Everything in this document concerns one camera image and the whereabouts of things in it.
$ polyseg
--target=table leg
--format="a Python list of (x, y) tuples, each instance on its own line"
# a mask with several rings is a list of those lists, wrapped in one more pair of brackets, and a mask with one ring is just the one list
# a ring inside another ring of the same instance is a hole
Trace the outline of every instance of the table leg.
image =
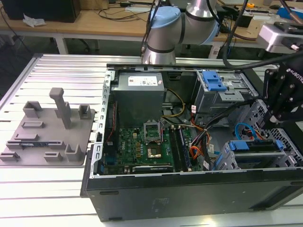
[(68, 49), (66, 46), (65, 39), (63, 37), (55, 37), (57, 47), (60, 54), (68, 54)]
[(100, 50), (100, 43), (98, 39), (95, 40), (95, 50), (96, 51)]
[(186, 54), (186, 53), (187, 53), (186, 44), (182, 44), (181, 45), (181, 53), (180, 54)]
[(209, 53), (209, 55), (208, 55), (208, 58), (216, 59), (216, 58), (218, 57), (220, 47), (221, 47), (220, 44), (214, 43), (214, 44), (212, 45), (212, 48), (211, 48), (210, 53)]
[(5, 41), (8, 45), (13, 46), (15, 45), (15, 42), (13, 38), (10, 35), (1, 35), (1, 38), (3, 41)]

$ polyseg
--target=white label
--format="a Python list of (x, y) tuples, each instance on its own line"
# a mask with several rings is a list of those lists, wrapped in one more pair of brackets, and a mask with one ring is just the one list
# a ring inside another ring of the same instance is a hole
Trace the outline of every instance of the white label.
[(33, 147), (34, 144), (32, 143), (20, 143), (21, 146), (30, 146), (30, 147)]
[(196, 106), (195, 105), (191, 106), (191, 112), (194, 113), (194, 114), (196, 113)]
[(209, 152), (214, 153), (214, 145), (213, 144), (209, 144)]
[(224, 84), (225, 86), (232, 86), (232, 83), (231, 83), (231, 82), (229, 82), (229, 81), (227, 81), (227, 82), (223, 82), (223, 84)]
[(157, 77), (129, 77), (128, 86), (158, 86)]
[(203, 165), (204, 165), (204, 167), (205, 167), (207, 170), (209, 170), (209, 164), (208, 164), (207, 162), (205, 162), (205, 160), (204, 160), (204, 162), (203, 162)]

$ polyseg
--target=gray floor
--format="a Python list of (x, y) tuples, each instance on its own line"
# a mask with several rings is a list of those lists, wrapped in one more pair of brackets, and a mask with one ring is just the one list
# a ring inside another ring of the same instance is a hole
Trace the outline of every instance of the gray floor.
[[(31, 54), (26, 51), (20, 41), (15, 37), (14, 46), (4, 45), (0, 48), (0, 97), (7, 92), (15, 79), (31, 59)], [(120, 55), (139, 56), (140, 42), (110, 41), (100, 40), (100, 50), (96, 51), (94, 41), (86, 40), (91, 50), (87, 52), (85, 45), (78, 39), (67, 39), (67, 46), (70, 54), (93, 54), (93, 55)], [(55, 42), (49, 38), (26, 37), (24, 43), (34, 53), (58, 53)], [(177, 57), (208, 58), (211, 46), (192, 45), (186, 54), (181, 54), (181, 45), (176, 47)], [(260, 60), (258, 58), (259, 49), (233, 47), (229, 59)], [(265, 58), (272, 57), (267, 53)]]

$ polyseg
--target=motherboard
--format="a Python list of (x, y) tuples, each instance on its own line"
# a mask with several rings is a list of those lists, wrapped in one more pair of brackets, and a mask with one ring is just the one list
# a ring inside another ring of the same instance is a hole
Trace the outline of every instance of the motherboard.
[(147, 131), (141, 128), (120, 128), (118, 136), (118, 151), (115, 164), (110, 157), (105, 159), (105, 168), (108, 174), (130, 174), (135, 172), (136, 166), (166, 166), (172, 172), (191, 171), (196, 168), (189, 156), (189, 144), (192, 141), (189, 128), (160, 127), (160, 139), (149, 141), (146, 138), (157, 138), (158, 128)]

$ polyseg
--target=metal workbench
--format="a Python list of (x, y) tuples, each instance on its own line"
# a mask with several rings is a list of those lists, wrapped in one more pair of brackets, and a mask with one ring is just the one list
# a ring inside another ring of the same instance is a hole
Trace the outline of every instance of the metal workbench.
[[(64, 89), (71, 108), (90, 104), (100, 109), (107, 63), (139, 63), (139, 57), (44, 55), (33, 58), (0, 102), (0, 151), (24, 116), (26, 101), (55, 108), (52, 87)], [(231, 61), (243, 64), (247, 61)], [(221, 65), (221, 60), (177, 59), (180, 64)], [(259, 76), (268, 66), (256, 68)], [(94, 123), (90, 143), (94, 142)], [(101, 223), (90, 199), (80, 198), (84, 166), (67, 168), (0, 168), (0, 226), (303, 226), (303, 196), (272, 212), (222, 214)]]

